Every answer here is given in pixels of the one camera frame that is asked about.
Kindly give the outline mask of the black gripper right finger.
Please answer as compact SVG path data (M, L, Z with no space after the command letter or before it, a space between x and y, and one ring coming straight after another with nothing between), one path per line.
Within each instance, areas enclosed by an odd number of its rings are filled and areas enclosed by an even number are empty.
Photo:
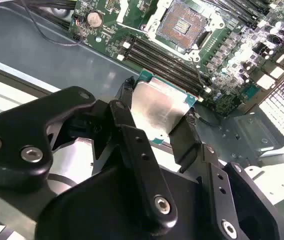
M202 143L191 117L169 133L179 179L169 180L178 210L178 235L186 240L278 240L275 207L245 170L221 166L215 150Z

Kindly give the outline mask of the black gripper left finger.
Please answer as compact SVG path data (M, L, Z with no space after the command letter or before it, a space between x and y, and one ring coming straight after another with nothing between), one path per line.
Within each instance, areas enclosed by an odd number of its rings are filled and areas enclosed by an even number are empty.
M47 185L53 153L77 138L93 142L91 177L113 167L124 171L151 235L162 237L176 225L177 206L145 132L135 125L132 97L128 79L108 103L73 86L0 113L0 194L35 220L34 236L41 213L57 197L36 197Z

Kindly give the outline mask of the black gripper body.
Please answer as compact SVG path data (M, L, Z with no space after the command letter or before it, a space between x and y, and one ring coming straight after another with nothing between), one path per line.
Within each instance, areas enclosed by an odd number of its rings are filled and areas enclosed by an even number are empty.
M163 169L178 210L164 240L219 240L204 216L198 182ZM141 200L119 167L90 177L55 197L38 218L38 240L152 240L142 219Z

